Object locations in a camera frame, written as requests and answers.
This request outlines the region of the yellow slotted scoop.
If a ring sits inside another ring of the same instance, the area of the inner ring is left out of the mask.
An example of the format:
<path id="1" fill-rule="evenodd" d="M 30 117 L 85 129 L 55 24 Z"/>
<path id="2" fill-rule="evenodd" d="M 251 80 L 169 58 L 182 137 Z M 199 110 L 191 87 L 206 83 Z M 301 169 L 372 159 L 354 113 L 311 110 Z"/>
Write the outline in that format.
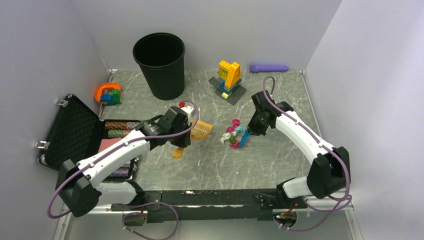
<path id="1" fill-rule="evenodd" d="M 213 128 L 213 125 L 207 122 L 204 122 L 202 120 L 199 120 L 190 132 L 190 139 L 203 140 L 210 134 L 212 128 Z M 183 156 L 185 149 L 186 149 L 185 147 L 178 147 L 176 150 L 172 152 L 172 157 L 175 159 L 180 159 Z"/>

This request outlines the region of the blue hand brush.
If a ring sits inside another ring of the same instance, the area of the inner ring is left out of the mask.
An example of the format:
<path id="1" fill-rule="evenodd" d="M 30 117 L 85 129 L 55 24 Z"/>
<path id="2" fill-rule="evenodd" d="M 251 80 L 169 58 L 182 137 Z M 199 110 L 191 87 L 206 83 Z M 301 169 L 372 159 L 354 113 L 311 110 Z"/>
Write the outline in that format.
<path id="1" fill-rule="evenodd" d="M 253 133 L 253 132 L 252 132 L 250 129 L 247 129 L 247 130 L 244 132 L 244 134 L 243 134 L 243 136 L 242 136 L 241 140 L 239 141 L 238 148 L 242 148 L 242 147 L 245 145 L 245 143 L 247 142 L 247 140 L 248 140 L 249 136 L 250 136 L 252 133 Z"/>

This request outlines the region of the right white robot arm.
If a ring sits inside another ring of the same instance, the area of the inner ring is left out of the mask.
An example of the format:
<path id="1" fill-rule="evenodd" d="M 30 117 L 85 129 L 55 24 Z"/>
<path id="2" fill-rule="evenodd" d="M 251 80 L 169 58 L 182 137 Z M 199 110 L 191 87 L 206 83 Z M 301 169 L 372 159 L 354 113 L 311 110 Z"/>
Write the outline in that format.
<path id="1" fill-rule="evenodd" d="M 248 124 L 253 136 L 266 135 L 268 128 L 286 135 L 310 163 L 307 176 L 292 178 L 277 185 L 276 203 L 288 208 L 296 198 L 314 196 L 317 199 L 347 188 L 350 183 L 349 152 L 334 147 L 308 127 L 285 101 L 276 103 L 267 91 L 251 96 L 255 112 Z"/>

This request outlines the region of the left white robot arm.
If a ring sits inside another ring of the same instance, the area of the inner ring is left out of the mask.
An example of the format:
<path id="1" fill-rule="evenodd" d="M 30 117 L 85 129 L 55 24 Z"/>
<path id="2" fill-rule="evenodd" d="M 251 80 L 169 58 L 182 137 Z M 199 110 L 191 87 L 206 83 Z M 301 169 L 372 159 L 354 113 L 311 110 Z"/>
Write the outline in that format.
<path id="1" fill-rule="evenodd" d="M 199 120 L 199 109 L 190 101 L 184 107 L 171 106 L 165 114 L 142 120 L 127 136 L 105 150 L 60 167 L 54 197 L 59 196 L 74 217 L 97 206 L 122 204 L 131 210 L 145 202 L 145 192 L 135 182 L 104 182 L 127 161 L 167 142 L 180 148 L 191 144 L 190 133 Z"/>

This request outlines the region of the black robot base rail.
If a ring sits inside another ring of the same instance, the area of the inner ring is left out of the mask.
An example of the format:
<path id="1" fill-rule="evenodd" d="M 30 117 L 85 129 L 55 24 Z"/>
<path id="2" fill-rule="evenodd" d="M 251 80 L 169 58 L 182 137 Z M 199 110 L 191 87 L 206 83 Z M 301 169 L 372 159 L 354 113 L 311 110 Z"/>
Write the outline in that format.
<path id="1" fill-rule="evenodd" d="M 141 199 L 128 205 L 114 203 L 113 212 L 147 212 L 148 223 L 181 221 L 256 219 L 271 221 L 274 213 L 285 212 L 291 205 L 277 200 L 277 190 L 147 190 Z"/>

